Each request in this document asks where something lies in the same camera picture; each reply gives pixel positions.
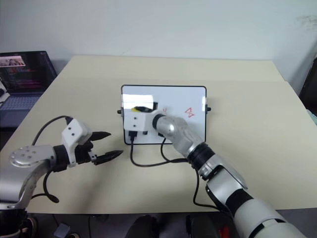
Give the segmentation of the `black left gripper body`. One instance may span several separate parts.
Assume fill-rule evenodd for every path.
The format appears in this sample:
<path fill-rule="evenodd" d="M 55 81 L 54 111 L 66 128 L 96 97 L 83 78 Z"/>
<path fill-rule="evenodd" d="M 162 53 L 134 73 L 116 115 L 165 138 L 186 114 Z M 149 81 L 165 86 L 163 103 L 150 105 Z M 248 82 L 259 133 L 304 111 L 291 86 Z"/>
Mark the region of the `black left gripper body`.
<path fill-rule="evenodd" d="M 82 145 L 77 145 L 75 148 L 75 157 L 77 164 L 83 164 L 88 162 L 94 162 L 97 156 L 93 152 L 93 144 L 90 140 L 86 141 Z"/>

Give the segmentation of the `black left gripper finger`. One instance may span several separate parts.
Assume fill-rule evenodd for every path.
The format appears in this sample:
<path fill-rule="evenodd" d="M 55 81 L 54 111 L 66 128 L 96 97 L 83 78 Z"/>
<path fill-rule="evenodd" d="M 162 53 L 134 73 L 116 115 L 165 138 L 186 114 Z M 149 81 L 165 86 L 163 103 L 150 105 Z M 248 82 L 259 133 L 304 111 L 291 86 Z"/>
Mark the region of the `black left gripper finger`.
<path fill-rule="evenodd" d="M 106 131 L 94 131 L 92 133 L 92 141 L 102 140 L 110 135 L 111 133 Z"/>
<path fill-rule="evenodd" d="M 114 150 L 110 152 L 106 152 L 104 155 L 97 156 L 95 159 L 95 165 L 100 165 L 103 163 L 107 163 L 123 153 L 123 150 Z"/>

